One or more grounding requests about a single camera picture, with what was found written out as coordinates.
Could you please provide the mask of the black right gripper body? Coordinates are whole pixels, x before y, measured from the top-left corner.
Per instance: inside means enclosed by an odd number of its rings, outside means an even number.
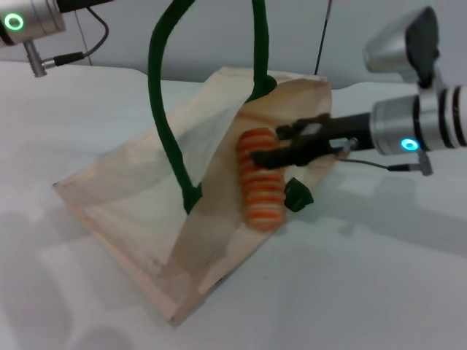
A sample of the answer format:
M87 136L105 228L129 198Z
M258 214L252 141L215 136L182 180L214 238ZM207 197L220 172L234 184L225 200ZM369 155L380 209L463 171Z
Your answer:
M336 154L350 141L356 141L352 150L360 151L373 148L370 131L370 114L354 114L346 117L332 117L329 113L306 118L308 125L317 125L316 131L304 129L306 139L302 148L302 160L314 160L323 155Z

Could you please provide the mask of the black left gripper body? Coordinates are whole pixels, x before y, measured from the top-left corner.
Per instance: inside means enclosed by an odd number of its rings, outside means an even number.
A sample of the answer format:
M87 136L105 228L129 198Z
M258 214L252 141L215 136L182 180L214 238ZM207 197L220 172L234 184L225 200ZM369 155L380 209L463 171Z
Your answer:
M60 13L68 13L100 4L106 4L112 0L57 0Z

